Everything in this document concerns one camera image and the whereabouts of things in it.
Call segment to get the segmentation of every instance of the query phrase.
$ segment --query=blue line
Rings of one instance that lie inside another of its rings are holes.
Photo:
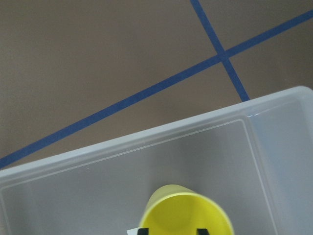
[[[284,22],[275,28],[272,28],[268,31],[265,31],[264,33],[259,34],[258,36],[255,36],[243,43],[240,43],[239,45],[236,45],[226,51],[226,54],[228,57],[234,56],[244,50],[247,50],[261,42],[264,42],[265,40],[272,38],[292,27],[297,26],[298,24],[301,24],[305,21],[308,21],[309,19],[313,18],[313,10],[310,10],[300,16],[297,16],[287,22]]]
[[[88,127],[112,114],[115,114],[122,109],[125,109],[133,104],[138,103],[139,101],[152,96],[160,91],[163,91],[166,88],[173,86],[174,84],[181,82],[182,80],[195,75],[198,72],[201,72],[217,63],[220,62],[219,57],[213,56],[207,60],[204,60],[180,73],[177,73],[153,86],[150,86],[120,102],[117,102],[93,115],[90,115],[78,122],[73,123],[72,125],[65,127],[47,137],[44,137],[16,152],[13,152],[3,158],[0,159],[0,168],[3,168],[23,157],[28,156],[50,144],[53,144],[75,132],[82,130],[85,127]]]
[[[209,19],[207,18],[206,14],[205,14],[202,6],[201,6],[201,4],[199,3],[198,0],[191,0],[191,4],[192,4],[196,14],[198,15],[198,18],[200,19],[201,24],[202,24],[207,36],[211,40],[214,49],[216,50],[218,56],[220,57],[221,62],[224,65],[230,80],[234,84],[234,87],[235,87],[238,95],[240,96],[240,99],[242,101],[250,100],[248,94],[245,91],[244,86],[242,85],[234,67],[232,66],[232,64],[229,60],[229,57],[226,54],[219,38],[217,37]]]

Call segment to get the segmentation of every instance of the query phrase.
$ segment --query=cup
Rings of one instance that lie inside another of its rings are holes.
[[[165,185],[150,197],[139,224],[149,235],[234,235],[231,222],[211,199],[179,185]]]

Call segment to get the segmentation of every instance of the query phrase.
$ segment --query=plastic bin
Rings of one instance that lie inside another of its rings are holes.
[[[297,87],[0,171],[1,235],[124,235],[178,184],[237,235],[313,231],[313,91]]]

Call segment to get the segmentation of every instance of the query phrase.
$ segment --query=black object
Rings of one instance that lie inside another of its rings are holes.
[[[149,229],[138,229],[137,235],[149,235]],[[207,229],[197,229],[197,235],[210,235]]]

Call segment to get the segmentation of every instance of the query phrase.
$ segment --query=yellow cup rim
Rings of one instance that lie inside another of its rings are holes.
[[[172,193],[172,194],[169,194],[167,196],[164,196],[160,199],[158,199],[156,202],[154,202],[147,210],[145,210],[143,216],[142,216],[142,219],[140,221],[140,224],[139,226],[142,227],[143,226],[143,223],[144,221],[146,220],[146,218],[148,217],[148,215],[150,214],[150,212],[159,204],[161,203],[162,201],[168,199],[168,198],[171,198],[171,197],[175,197],[175,196],[181,196],[181,195],[189,195],[189,196],[195,196],[195,197],[199,197],[199,198],[202,198],[206,201],[208,201],[210,204],[212,204],[214,207],[216,207],[218,209],[218,211],[222,214],[222,216],[225,218],[228,226],[230,227],[230,230],[231,230],[231,234],[234,235],[234,229],[233,229],[233,226],[230,222],[230,219],[228,218],[228,215],[226,214],[226,212],[224,212],[224,210],[216,203],[214,202],[213,200],[211,200],[210,198],[208,197],[205,197],[201,194],[198,194],[198,193],[195,193],[195,192],[177,192],[177,193]]]

